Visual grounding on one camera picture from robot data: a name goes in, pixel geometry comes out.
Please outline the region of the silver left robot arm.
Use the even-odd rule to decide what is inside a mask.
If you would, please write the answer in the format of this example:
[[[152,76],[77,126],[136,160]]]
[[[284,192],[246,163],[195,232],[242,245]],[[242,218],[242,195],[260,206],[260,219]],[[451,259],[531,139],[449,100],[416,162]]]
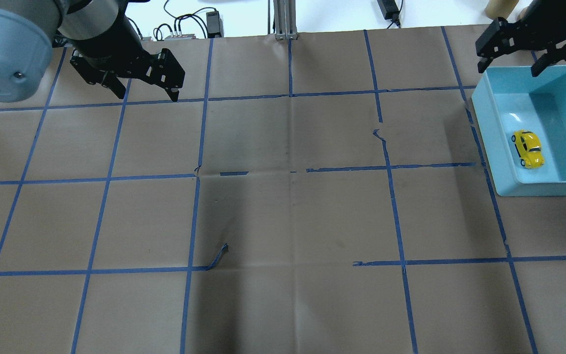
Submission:
[[[89,85],[122,99],[121,79],[139,79],[177,101],[186,72],[169,49],[144,49],[127,6],[127,0],[0,0],[0,102],[36,94],[57,34],[74,47],[70,64]]]

